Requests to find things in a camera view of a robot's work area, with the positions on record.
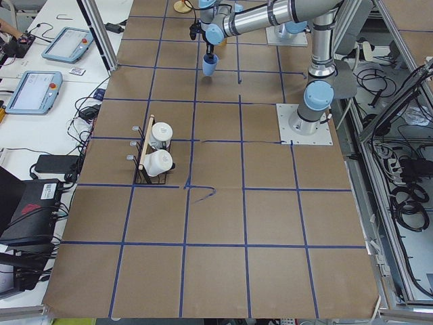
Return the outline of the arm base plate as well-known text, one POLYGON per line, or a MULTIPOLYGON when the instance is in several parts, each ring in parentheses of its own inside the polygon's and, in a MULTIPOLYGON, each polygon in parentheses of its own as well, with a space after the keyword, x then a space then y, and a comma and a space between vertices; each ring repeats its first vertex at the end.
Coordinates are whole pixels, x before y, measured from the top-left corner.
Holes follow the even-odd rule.
POLYGON ((316 122, 298 115, 298 104, 276 104, 280 142, 285 145, 332 146, 326 113, 316 122))
POLYGON ((267 44, 274 46, 307 47, 308 41, 305 32, 291 34, 280 32, 277 26, 266 28, 267 44))

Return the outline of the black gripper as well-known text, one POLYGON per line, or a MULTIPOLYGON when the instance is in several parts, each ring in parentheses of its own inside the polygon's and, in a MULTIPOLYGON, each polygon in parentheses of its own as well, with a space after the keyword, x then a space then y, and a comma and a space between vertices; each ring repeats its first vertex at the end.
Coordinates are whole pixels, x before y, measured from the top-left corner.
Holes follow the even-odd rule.
POLYGON ((206 63, 215 63, 214 45, 211 43, 206 44, 206 63))

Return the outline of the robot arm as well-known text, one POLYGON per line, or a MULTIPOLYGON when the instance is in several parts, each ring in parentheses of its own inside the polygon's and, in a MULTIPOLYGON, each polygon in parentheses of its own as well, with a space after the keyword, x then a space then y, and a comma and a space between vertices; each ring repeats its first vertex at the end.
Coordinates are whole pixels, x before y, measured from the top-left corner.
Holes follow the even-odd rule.
POLYGON ((339 1, 279 0, 244 9, 227 1, 199 1, 193 9, 196 17, 189 35, 191 39, 201 35, 206 43, 203 72, 207 76, 213 73, 219 60, 214 46, 229 37, 263 28, 270 45, 310 44, 308 83, 303 101, 290 115, 288 125, 299 135, 312 135, 335 96, 334 28, 339 7, 339 1))
POLYGON ((228 1, 199 1, 198 8, 204 38, 213 45, 222 43, 228 37, 270 26, 290 34, 301 33, 307 26, 306 21, 295 20, 291 1, 267 1, 249 9, 228 1))

